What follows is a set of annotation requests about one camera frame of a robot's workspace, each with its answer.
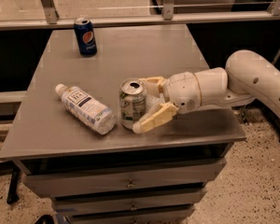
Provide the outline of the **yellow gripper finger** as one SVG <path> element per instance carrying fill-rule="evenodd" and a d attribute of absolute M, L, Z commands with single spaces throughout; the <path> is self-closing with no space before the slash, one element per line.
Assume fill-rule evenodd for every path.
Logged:
<path fill-rule="evenodd" d="M 156 103 L 133 125 L 134 133 L 147 133 L 169 122 L 177 114 L 178 108 L 170 103 Z"/>
<path fill-rule="evenodd" d="M 144 83 L 147 92 L 157 98 L 164 96 L 163 85 L 166 78 L 164 77 L 142 77 L 141 81 Z"/>

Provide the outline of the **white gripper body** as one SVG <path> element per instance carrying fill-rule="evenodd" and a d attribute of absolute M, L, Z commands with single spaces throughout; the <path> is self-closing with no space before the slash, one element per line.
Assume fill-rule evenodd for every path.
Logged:
<path fill-rule="evenodd" d="M 199 82 L 192 73 L 173 75 L 161 85 L 165 101 L 174 104 L 178 114 L 196 111 L 201 106 Z"/>

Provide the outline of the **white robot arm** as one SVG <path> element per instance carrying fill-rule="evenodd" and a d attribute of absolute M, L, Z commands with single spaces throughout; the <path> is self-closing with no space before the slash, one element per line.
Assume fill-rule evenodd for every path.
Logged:
<path fill-rule="evenodd" d="M 232 107 L 254 100 L 261 101 L 280 118 L 280 71 L 251 50 L 235 51 L 223 68 L 168 78 L 147 77 L 142 81 L 157 101 L 133 125 L 135 133 L 149 132 L 177 114 L 188 114 L 203 106 Z"/>

